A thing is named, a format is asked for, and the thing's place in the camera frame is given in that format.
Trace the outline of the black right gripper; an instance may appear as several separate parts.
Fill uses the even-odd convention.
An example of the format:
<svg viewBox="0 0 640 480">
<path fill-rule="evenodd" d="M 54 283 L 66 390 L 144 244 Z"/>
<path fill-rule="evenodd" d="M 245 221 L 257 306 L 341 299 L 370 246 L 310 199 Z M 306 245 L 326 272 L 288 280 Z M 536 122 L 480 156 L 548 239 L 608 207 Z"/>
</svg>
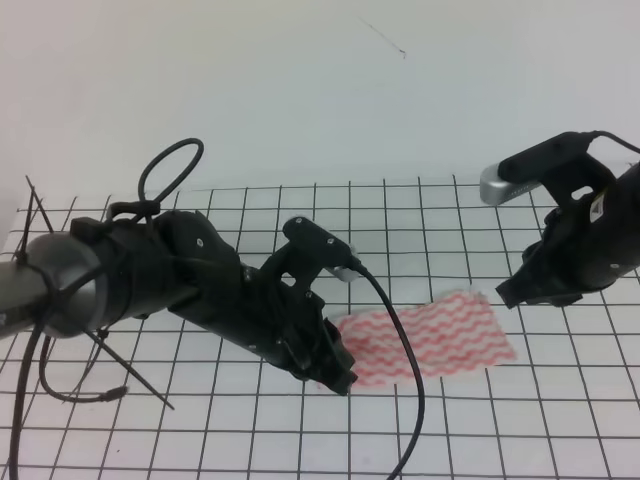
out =
<svg viewBox="0 0 640 480">
<path fill-rule="evenodd" d="M 611 286 L 630 272 L 630 208 L 605 208 L 596 221 L 588 206 L 562 211 L 524 267 L 525 278 L 495 288 L 508 309 L 537 303 L 564 308 Z"/>
</svg>

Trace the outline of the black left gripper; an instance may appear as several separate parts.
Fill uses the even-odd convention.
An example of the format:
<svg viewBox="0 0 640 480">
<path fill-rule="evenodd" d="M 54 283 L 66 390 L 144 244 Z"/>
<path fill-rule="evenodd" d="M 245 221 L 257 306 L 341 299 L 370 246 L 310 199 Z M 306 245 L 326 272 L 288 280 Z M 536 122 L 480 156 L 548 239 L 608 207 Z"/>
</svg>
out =
<svg viewBox="0 0 640 480">
<path fill-rule="evenodd" d="M 350 393 L 355 359 L 313 292 L 243 263 L 191 259 L 180 267 L 192 292 L 171 305 L 171 313 L 300 380 L 315 380 L 340 396 Z"/>
</svg>

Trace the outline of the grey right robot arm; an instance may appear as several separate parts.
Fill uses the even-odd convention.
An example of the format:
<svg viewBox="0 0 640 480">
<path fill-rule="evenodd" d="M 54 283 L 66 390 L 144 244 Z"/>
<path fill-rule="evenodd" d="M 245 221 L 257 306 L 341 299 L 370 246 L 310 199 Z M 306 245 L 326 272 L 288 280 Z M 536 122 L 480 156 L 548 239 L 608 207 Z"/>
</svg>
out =
<svg viewBox="0 0 640 480">
<path fill-rule="evenodd" d="M 639 166 L 599 192 L 557 206 L 544 224 L 521 267 L 496 288 L 509 309 L 521 303 L 568 306 L 639 266 Z"/>
</svg>

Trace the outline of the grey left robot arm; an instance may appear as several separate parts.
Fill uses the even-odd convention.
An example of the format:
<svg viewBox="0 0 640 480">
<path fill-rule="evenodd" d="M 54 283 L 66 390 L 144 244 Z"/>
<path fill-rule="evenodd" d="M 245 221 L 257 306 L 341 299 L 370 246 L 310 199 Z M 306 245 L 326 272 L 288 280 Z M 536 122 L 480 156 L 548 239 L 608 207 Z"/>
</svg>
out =
<svg viewBox="0 0 640 480">
<path fill-rule="evenodd" d="M 312 289 L 322 270 L 348 266 L 350 246 L 305 217 L 262 266 L 243 263 L 201 213 L 167 211 L 150 225 L 77 218 L 67 232 L 1 266 L 1 333 L 38 321 L 72 338 L 167 310 L 291 373 L 344 395 L 354 358 Z"/>
</svg>

